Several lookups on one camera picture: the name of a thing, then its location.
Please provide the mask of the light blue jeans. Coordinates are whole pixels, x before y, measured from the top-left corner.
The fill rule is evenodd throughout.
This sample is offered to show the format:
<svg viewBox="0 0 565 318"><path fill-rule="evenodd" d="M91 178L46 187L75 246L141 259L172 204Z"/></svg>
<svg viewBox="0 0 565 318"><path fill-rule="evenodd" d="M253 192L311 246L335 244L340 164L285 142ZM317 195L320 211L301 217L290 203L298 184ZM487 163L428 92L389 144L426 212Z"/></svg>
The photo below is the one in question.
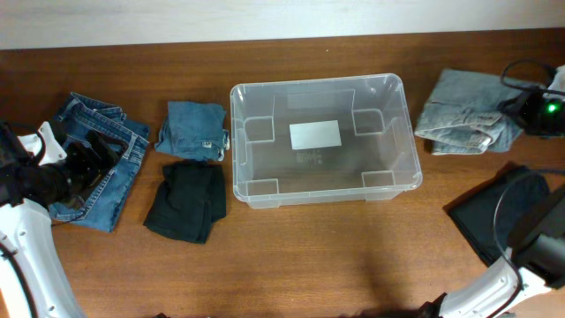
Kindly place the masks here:
<svg viewBox="0 0 565 318"><path fill-rule="evenodd" d="M432 142L434 155L504 153L523 129L499 105L520 95L496 75L442 71L418 118L415 134Z"/></svg>

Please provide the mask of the black shorts with red waistband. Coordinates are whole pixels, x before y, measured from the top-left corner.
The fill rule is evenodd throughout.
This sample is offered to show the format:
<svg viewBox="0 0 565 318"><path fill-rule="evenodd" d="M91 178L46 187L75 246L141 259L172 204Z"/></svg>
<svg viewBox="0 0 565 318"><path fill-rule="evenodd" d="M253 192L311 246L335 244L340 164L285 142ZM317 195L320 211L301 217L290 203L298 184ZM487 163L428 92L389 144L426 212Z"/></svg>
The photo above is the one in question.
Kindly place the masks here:
<svg viewBox="0 0 565 318"><path fill-rule="evenodd" d="M526 212L550 194L546 179L524 166L507 167L444 207L479 259L491 266L501 256L495 244L507 237Z"/></svg>

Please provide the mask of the black garment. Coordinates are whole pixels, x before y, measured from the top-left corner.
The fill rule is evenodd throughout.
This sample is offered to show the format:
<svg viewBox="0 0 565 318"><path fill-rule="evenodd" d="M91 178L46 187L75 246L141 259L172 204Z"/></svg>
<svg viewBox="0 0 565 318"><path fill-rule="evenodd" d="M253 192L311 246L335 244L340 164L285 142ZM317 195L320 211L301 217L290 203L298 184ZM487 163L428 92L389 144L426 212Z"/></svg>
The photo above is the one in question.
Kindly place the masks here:
<svg viewBox="0 0 565 318"><path fill-rule="evenodd" d="M144 225L167 239L206 243L213 224L227 215L222 167L187 160L163 166L162 174Z"/></svg>

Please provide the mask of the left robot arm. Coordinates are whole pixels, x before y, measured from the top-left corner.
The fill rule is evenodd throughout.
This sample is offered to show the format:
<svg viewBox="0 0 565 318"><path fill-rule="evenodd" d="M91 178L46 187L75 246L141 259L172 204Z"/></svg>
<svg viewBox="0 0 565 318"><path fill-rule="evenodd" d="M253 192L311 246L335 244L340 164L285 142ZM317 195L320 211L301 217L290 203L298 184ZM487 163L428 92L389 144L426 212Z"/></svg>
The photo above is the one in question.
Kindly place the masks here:
<svg viewBox="0 0 565 318"><path fill-rule="evenodd" d="M106 123L46 122L18 136L1 124L1 293L12 317L82 317L58 258L53 220L111 232L135 136Z"/></svg>

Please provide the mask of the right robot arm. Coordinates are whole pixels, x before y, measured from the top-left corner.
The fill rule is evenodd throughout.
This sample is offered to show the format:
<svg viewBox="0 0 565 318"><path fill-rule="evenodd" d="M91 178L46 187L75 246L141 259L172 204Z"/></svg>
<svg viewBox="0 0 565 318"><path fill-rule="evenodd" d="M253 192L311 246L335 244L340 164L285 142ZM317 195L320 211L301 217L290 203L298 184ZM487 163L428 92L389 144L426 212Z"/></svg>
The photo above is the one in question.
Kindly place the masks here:
<svg viewBox="0 0 565 318"><path fill-rule="evenodd" d="M418 316L498 317L563 287L564 190L549 193L545 175L516 167L452 208L454 223L489 267L467 287L426 302Z"/></svg>

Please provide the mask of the dark blue folded jeans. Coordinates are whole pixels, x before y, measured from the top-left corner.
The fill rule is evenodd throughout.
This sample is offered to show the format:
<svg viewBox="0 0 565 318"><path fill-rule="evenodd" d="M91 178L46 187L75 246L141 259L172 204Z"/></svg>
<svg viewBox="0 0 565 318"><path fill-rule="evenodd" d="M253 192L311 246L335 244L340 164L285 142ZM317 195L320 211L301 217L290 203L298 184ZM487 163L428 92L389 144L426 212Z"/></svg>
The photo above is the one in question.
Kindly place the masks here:
<svg viewBox="0 0 565 318"><path fill-rule="evenodd" d="M88 148L87 134L94 131L103 137L120 140L124 150L117 165L102 175L101 182L84 199L82 207L68 208L55 203L49 206L49 215L57 221L98 231L113 231L149 145L149 127L129 119L115 104L78 93L70 94L55 120L64 125L66 145L77 141Z"/></svg>

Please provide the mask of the small blue folded garment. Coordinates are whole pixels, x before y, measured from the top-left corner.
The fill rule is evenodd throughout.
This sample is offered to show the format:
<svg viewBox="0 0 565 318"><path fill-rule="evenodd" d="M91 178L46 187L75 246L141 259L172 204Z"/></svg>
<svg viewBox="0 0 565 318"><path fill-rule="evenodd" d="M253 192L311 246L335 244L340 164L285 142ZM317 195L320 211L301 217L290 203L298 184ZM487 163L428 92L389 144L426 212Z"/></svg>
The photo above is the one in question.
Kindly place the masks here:
<svg viewBox="0 0 565 318"><path fill-rule="evenodd" d="M155 150L182 159L221 162L230 149L229 132L223 128L226 114L214 103L168 102Z"/></svg>

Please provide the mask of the clear plastic storage bin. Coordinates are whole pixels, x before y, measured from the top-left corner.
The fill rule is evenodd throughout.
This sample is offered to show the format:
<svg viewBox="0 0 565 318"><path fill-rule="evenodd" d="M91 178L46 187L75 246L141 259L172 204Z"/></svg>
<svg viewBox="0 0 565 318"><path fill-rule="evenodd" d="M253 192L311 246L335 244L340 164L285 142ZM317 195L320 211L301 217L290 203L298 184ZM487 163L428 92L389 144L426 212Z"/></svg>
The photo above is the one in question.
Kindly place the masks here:
<svg viewBox="0 0 565 318"><path fill-rule="evenodd" d="M391 200L423 181L394 73L238 84L230 119L233 193L250 208ZM290 125L331 120L340 147L292 149Z"/></svg>

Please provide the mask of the white label in bin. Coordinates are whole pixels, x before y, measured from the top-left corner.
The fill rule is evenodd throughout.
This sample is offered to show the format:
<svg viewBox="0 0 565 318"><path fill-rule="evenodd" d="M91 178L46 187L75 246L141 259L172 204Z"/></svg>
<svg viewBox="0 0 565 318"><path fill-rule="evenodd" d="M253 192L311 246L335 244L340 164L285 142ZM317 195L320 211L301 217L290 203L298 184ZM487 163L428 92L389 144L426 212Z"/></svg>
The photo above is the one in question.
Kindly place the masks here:
<svg viewBox="0 0 565 318"><path fill-rule="evenodd" d="M337 120L290 125L293 150L340 147L342 145Z"/></svg>

